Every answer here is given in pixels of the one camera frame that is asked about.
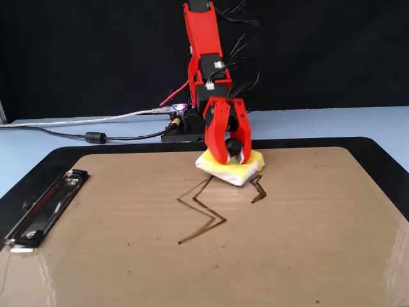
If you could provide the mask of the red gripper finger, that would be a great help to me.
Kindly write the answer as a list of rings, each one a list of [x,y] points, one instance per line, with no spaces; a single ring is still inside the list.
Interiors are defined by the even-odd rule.
[[[226,102],[209,102],[204,111],[206,123],[204,141],[213,158],[220,164],[226,164],[229,156],[224,141],[229,109]]]
[[[247,118],[247,111],[243,118],[239,118],[239,127],[236,131],[229,132],[229,137],[225,140],[229,159],[235,158],[237,163],[245,164],[251,155],[251,126]]]

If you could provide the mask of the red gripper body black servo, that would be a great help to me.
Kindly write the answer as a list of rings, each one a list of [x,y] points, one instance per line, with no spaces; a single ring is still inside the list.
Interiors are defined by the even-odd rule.
[[[206,130],[216,124],[225,131],[236,131],[240,125],[239,118],[243,118],[245,112],[242,98],[211,96],[203,113]]]

